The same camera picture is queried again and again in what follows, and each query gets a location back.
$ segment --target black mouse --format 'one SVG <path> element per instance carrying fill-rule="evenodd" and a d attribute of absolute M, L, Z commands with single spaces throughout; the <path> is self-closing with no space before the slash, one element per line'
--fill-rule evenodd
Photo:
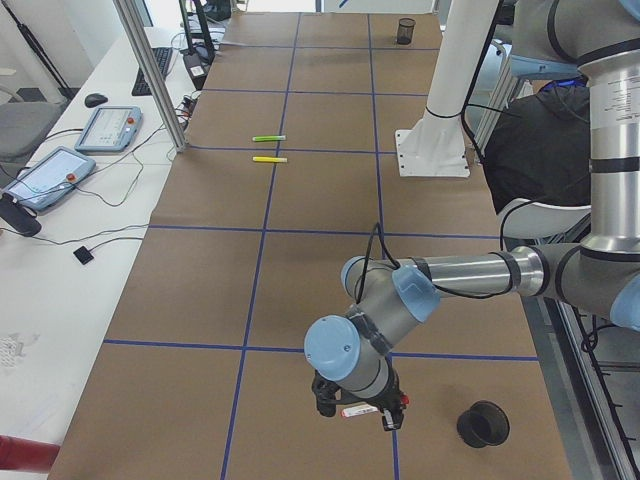
<path fill-rule="evenodd" d="M 85 97 L 84 104 L 88 108 L 93 108 L 108 101 L 109 99 L 100 93 L 90 93 Z"/>

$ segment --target keyboard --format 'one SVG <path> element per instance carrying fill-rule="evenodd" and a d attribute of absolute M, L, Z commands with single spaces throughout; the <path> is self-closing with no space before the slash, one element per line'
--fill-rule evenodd
<path fill-rule="evenodd" d="M 167 78 L 173 48 L 156 47 L 152 48 L 151 50 L 153 50 L 153 55 L 156 57 L 156 62 L 158 62 L 158 67 L 160 68 L 162 78 Z M 149 88 L 149 84 L 147 83 L 147 81 L 144 79 L 144 73 L 142 73 L 141 69 L 138 69 L 138 76 L 136 77 L 136 83 L 134 83 L 133 85 L 133 90 L 131 90 L 131 95 L 133 95 L 134 97 L 151 95 L 151 89 Z"/>

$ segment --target blue joint cap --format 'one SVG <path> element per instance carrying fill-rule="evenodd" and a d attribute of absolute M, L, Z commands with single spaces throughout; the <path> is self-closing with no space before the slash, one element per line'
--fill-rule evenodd
<path fill-rule="evenodd" d="M 347 275 L 349 275 L 349 270 L 351 270 L 351 267 L 353 267 L 360 260 L 364 260 L 364 257 L 363 256 L 353 257 L 347 260 L 347 263 L 345 263 L 344 266 L 342 267 L 342 272 L 340 272 L 340 279 L 342 280 L 342 288 L 344 288 L 344 291 L 347 292 L 347 295 L 349 296 L 351 296 L 351 294 L 349 293 L 349 290 L 347 290 Z"/>
<path fill-rule="evenodd" d="M 424 323 L 440 305 L 440 295 L 431 280 L 417 268 L 400 267 L 391 274 L 402 303 L 418 322 Z"/>
<path fill-rule="evenodd" d="M 640 21 L 640 0 L 620 0 L 620 3 L 627 12 L 633 15 L 636 20 Z"/>
<path fill-rule="evenodd" d="M 640 275 L 627 283 L 613 301 L 611 321 L 640 332 Z"/>
<path fill-rule="evenodd" d="M 578 66 L 573 63 L 553 62 L 537 58 L 511 55 L 511 75 L 530 80 L 565 80 L 579 77 Z"/>
<path fill-rule="evenodd" d="M 338 382 L 353 372 L 360 357 L 360 335 L 338 315 L 316 320 L 304 338 L 307 361 L 327 380 Z"/>

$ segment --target white table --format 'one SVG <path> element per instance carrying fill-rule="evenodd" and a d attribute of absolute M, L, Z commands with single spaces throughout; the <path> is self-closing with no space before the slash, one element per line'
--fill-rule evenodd
<path fill-rule="evenodd" d="M 175 31 L 148 29 L 152 46 L 168 46 Z M 166 80 L 172 101 L 178 105 L 193 92 L 179 54 Z M 109 98 L 105 105 L 141 108 L 143 122 L 134 144 L 146 139 L 162 120 L 152 97 L 132 97 L 138 70 L 128 39 L 116 41 L 82 87 L 51 132 L 81 128 L 91 110 L 87 94 Z M 73 147 L 78 135 L 61 135 L 44 143 L 35 162 L 58 145 Z M 72 192 L 60 204 L 39 216 L 39 236 L 62 241 L 94 233 L 146 224 L 171 167 L 172 143 L 165 130 L 141 147 L 136 156 L 144 171 L 123 206 L 111 208 L 99 199 Z M 102 168 L 121 155 L 95 156 Z M 140 169 L 132 156 L 83 182 L 84 190 L 97 192 L 111 202 L 120 201 Z M 0 219 L 0 225 L 6 226 Z M 0 341 L 17 337 L 22 355 L 4 356 L 0 364 L 0 434 L 60 444 L 91 371 L 98 349 L 140 247 L 139 241 L 117 241 L 97 249 L 95 259 L 81 265 L 73 251 L 109 238 L 144 236 L 146 229 L 101 236 L 82 243 L 54 246 L 7 232 L 0 235 Z M 45 475 L 0 471 L 0 480 L 44 478 Z"/>

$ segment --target white chair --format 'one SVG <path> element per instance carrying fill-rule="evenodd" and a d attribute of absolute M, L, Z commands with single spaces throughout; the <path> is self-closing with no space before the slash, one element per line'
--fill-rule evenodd
<path fill-rule="evenodd" d="M 0 76 L 15 73 L 15 70 L 0 68 Z M 4 187 L 29 161 L 58 121 L 62 109 L 53 103 L 25 102 L 20 95 L 2 84 L 0 91 L 16 100 L 15 103 L 0 105 L 0 187 Z"/>
<path fill-rule="evenodd" d="M 511 200 L 498 214 L 500 225 L 508 212 L 529 200 Z M 545 203 L 532 203 L 511 213 L 504 224 L 504 236 L 520 239 L 547 238 L 571 230 L 591 213 L 591 205 L 559 207 Z"/>

